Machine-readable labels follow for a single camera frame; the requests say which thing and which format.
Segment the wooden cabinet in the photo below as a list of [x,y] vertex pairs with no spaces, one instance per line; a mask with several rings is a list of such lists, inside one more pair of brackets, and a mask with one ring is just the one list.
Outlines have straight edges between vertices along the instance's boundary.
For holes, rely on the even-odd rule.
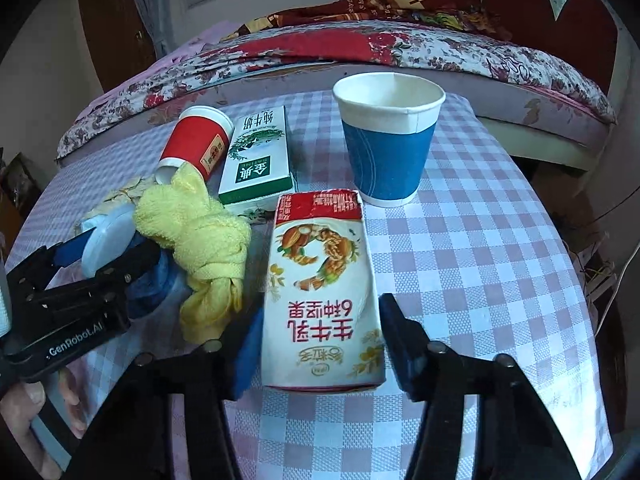
[[107,92],[156,61],[134,0],[78,0],[95,73]]
[[0,247],[0,253],[3,261],[6,261],[9,251],[14,246],[23,223],[24,219],[0,188],[0,233],[4,236],[4,249]]

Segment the human hand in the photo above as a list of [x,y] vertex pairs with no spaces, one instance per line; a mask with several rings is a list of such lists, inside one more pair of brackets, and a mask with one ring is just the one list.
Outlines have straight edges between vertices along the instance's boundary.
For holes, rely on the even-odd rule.
[[[81,438],[86,431],[86,423],[76,394],[76,380],[68,368],[60,370],[58,388],[71,420],[71,431]],[[36,471],[46,480],[55,480],[60,478],[62,471],[31,431],[31,421],[40,413],[45,400],[41,383],[16,384],[0,400],[0,415]]]

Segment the checkered tablecloth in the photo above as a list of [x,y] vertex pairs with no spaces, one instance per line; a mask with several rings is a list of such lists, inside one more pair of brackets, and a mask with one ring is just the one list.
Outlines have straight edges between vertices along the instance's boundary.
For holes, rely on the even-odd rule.
[[[300,190],[352,186],[331,93],[306,92],[224,108],[232,118],[285,105]],[[153,171],[173,123],[152,128],[76,162],[36,204],[8,261],[13,267],[70,229],[108,190]],[[215,179],[210,188],[215,187]],[[562,242],[526,179],[476,120],[468,101],[448,94],[420,181],[404,207],[365,208],[379,293],[461,354],[513,355],[546,403],[584,477],[612,451],[598,361],[584,297]],[[252,273],[265,272],[264,228],[255,230]],[[156,311],[86,355],[74,370],[95,413],[140,351],[184,351],[177,307]],[[387,382],[373,392],[285,394],[254,386],[227,415],[246,479],[403,478],[422,406]],[[476,400],[466,402],[458,478],[469,478]],[[188,475],[182,406],[174,401],[178,478]]]

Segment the red carton top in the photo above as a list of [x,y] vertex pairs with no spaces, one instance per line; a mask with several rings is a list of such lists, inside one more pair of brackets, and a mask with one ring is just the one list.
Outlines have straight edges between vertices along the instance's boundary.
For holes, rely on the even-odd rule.
[[309,218],[362,220],[358,195],[352,189],[329,189],[286,194],[278,200],[276,226]]

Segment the white milk carton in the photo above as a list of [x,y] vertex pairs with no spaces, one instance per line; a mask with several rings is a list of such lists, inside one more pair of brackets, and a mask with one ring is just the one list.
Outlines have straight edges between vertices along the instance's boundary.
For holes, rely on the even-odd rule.
[[384,381],[360,196],[350,189],[282,195],[264,299],[262,384],[335,393]]
[[225,208],[261,221],[275,211],[282,193],[297,188],[289,168],[284,106],[237,120],[218,191]]

